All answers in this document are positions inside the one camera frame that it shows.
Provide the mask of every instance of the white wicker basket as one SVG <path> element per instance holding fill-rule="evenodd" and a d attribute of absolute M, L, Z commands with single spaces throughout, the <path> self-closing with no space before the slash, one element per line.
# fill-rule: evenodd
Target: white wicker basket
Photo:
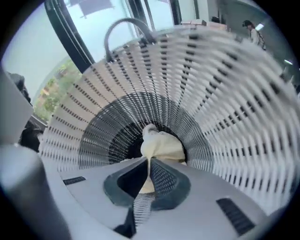
<path fill-rule="evenodd" d="M 154 123 L 181 140 L 188 166 L 230 182 L 267 214 L 285 205 L 299 180 L 300 108 L 279 65 L 207 27 L 150 36 L 84 72 L 44 133 L 42 159 L 58 171 L 117 163 L 135 156 Z"/>

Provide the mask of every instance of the glass pane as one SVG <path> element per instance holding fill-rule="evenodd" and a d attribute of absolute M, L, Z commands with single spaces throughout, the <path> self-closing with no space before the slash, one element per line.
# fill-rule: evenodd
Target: glass pane
<path fill-rule="evenodd" d="M 163 30 L 173 27 L 173 17 L 169 0 L 147 0 L 154 22 L 155 30 Z"/>
<path fill-rule="evenodd" d="M 104 36 L 117 20 L 131 17 L 124 0 L 65 0 L 67 10 L 95 62 L 103 59 Z M 136 31 L 132 24 L 121 23 L 109 37 L 109 47 L 114 49 L 133 38 Z"/>
<path fill-rule="evenodd" d="M 54 76 L 41 90 L 34 104 L 34 113 L 48 123 L 55 108 L 64 98 L 67 90 L 81 78 L 82 74 L 71 59 L 68 59 L 57 70 Z"/>

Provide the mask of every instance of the window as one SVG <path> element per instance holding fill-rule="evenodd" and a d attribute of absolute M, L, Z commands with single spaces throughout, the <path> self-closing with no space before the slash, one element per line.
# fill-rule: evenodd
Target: window
<path fill-rule="evenodd" d="M 173 17 L 169 0 L 144 0 L 144 11 L 149 6 L 149 16 L 152 16 L 154 28 L 156 31 L 168 29 L 173 26 Z"/>
<path fill-rule="evenodd" d="M 81 72 L 71 59 L 62 64 L 41 90 L 34 104 L 35 115 L 48 122 L 67 91 L 81 76 Z"/>
<path fill-rule="evenodd" d="M 150 29 L 167 29 L 181 22 L 178 1 L 46 0 L 45 8 L 68 55 L 83 73 L 104 58 L 104 38 L 114 22 L 132 17 L 143 21 Z M 140 36 L 137 27 L 121 23 L 110 34 L 109 48 L 113 50 Z"/>
<path fill-rule="evenodd" d="M 71 0 L 66 2 L 67 11 L 92 55 L 95 62 L 105 55 L 103 43 L 108 28 L 117 20 L 131 17 L 124 0 Z M 130 23 L 122 23 L 112 31 L 109 38 L 110 49 L 116 48 L 137 34 Z"/>

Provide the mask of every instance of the beige fabric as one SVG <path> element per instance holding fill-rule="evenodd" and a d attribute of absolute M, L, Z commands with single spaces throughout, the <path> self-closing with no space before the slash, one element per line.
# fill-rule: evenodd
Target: beige fabric
<path fill-rule="evenodd" d="M 181 142 L 171 134 L 159 132 L 153 124 L 147 125 L 143 129 L 143 140 L 141 153 L 148 160 L 148 177 L 140 193 L 154 192 L 154 186 L 150 179 L 150 160 L 156 157 L 161 160 L 173 160 L 184 162 L 185 156 Z"/>

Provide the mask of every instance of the gray surface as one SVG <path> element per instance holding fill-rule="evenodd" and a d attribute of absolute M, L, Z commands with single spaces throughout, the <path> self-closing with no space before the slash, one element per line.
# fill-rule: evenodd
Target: gray surface
<path fill-rule="evenodd" d="M 125 222 L 128 208 L 116 206 L 103 190 L 105 179 L 112 173 L 130 165 L 138 165 L 145 159 L 131 159 L 113 165 L 95 167 L 71 172 L 61 172 L 63 180 L 83 176 L 86 180 L 67 185 L 76 201 L 92 217 L 103 225 L 113 229 Z"/>
<path fill-rule="evenodd" d="M 246 195 L 209 172 L 164 161 L 187 175 L 191 181 L 189 196 L 173 210 L 151 212 L 133 239 L 206 239 L 232 240 L 238 237 L 216 200 L 229 197 L 255 224 L 266 216 Z"/>
<path fill-rule="evenodd" d="M 0 67 L 0 144 L 17 143 L 33 113 L 16 85 Z"/>
<path fill-rule="evenodd" d="M 0 185 L 26 224 L 41 239 L 70 240 L 37 154 L 21 146 L 1 146 L 0 156 Z"/>

